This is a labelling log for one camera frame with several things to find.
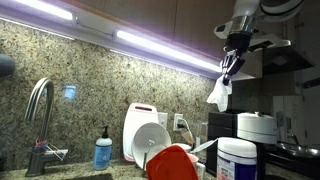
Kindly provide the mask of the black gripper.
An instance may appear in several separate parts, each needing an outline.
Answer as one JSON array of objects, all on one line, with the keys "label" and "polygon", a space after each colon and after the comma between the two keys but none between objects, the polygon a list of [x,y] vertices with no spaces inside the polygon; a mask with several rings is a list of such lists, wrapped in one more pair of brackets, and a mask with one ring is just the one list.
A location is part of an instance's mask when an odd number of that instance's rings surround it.
[{"label": "black gripper", "polygon": [[251,35],[247,33],[232,33],[227,36],[224,51],[226,56],[220,62],[223,84],[227,86],[231,77],[243,66],[242,55],[248,50]]}]

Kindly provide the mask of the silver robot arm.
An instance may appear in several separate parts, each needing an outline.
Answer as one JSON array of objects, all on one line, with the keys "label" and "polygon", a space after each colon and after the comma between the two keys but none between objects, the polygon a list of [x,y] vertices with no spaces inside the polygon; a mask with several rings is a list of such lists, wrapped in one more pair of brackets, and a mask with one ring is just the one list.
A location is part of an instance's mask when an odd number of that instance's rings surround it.
[{"label": "silver robot arm", "polygon": [[242,55],[267,48],[290,46],[289,40],[274,35],[259,34],[260,22],[284,22],[294,17],[304,0],[236,0],[231,20],[217,26],[214,34],[225,40],[226,53],[220,63],[222,83],[231,84],[231,78],[245,63]]}]

